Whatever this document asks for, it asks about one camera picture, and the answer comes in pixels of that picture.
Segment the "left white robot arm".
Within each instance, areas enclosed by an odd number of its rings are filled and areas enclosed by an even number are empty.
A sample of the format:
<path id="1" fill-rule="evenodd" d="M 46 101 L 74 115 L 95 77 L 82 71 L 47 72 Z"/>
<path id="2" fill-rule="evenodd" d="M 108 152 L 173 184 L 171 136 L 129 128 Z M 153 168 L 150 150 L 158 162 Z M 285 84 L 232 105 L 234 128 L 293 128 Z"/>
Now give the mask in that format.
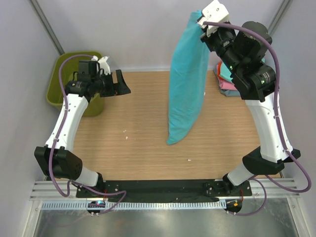
<path id="1" fill-rule="evenodd" d="M 107 56 L 93 56 L 90 60 L 80 60 L 73 79 L 62 85 L 63 104 L 56 125 L 45 145 L 34 151 L 44 175 L 52 181 L 64 178 L 76 185 L 103 190 L 102 175 L 86 168 L 72 150 L 80 120 L 95 95 L 111 97 L 131 93 L 121 70 L 116 70 L 116 76 L 114 82 Z"/>

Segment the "blue t shirt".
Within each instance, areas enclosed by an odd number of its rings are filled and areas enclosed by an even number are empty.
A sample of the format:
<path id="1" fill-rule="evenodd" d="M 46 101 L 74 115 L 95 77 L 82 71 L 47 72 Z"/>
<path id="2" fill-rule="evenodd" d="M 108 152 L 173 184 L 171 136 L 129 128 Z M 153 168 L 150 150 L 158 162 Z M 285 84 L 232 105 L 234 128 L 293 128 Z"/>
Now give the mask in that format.
<path id="1" fill-rule="evenodd" d="M 201 10 L 190 14 L 188 23 L 174 50 L 168 92 L 168 139 L 173 145 L 190 132 L 204 102 L 210 52 L 201 42 L 197 24 Z"/>

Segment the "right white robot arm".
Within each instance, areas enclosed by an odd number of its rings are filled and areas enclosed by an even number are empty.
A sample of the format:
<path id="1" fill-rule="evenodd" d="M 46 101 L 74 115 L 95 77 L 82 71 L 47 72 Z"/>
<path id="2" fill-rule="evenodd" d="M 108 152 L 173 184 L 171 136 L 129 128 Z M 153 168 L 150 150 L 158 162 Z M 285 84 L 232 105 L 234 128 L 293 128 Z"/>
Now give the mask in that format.
<path id="1" fill-rule="evenodd" d="M 248 21 L 241 27 L 230 22 L 199 25 L 201 41 L 215 52 L 231 72 L 232 82 L 251 112 L 260 146 L 242 158 L 242 163 L 223 177 L 227 193 L 240 191 L 242 185 L 255 175 L 275 175 L 285 163 L 296 162 L 301 156 L 291 146 L 283 130 L 279 99 L 279 65 L 273 69 L 262 59 L 266 51 L 273 57 L 272 38 L 267 28 L 258 22 Z"/>

